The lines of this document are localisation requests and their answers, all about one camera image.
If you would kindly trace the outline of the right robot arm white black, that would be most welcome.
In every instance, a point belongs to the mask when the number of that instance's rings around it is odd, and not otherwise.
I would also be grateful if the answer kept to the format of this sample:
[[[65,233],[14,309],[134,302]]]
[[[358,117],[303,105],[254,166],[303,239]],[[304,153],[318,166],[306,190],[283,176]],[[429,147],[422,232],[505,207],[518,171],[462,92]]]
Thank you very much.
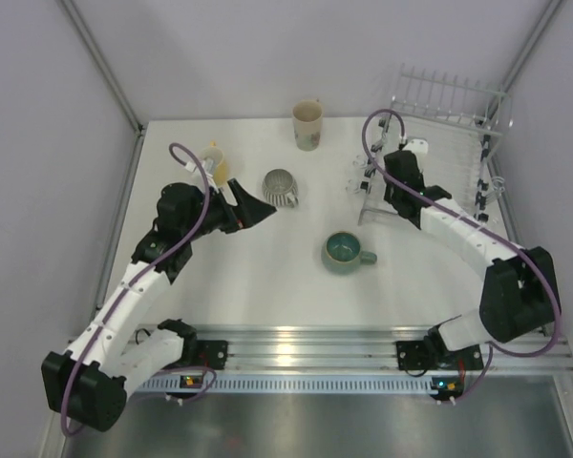
[[[428,359],[446,368],[462,349],[507,344],[561,315],[554,264],[541,247],[525,249],[470,219],[443,188],[424,182],[409,150],[384,155],[384,199],[416,229],[442,242],[481,278],[473,309],[432,327],[424,338]]]

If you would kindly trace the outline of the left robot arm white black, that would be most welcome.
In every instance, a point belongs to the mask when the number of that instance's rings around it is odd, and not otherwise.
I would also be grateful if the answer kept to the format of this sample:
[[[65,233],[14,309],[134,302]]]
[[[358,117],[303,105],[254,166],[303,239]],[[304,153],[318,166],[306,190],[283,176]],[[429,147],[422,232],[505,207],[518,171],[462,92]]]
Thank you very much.
[[[228,186],[235,204],[213,188],[165,186],[152,228],[112,296],[66,350],[45,357],[41,373],[47,402],[60,414],[65,435],[72,435],[71,420],[100,432],[110,429],[139,386],[170,364],[186,368],[198,359],[197,331],[182,320],[163,321],[136,349],[126,345],[191,259],[193,240],[215,230],[233,234],[249,229],[276,213],[236,179]]]

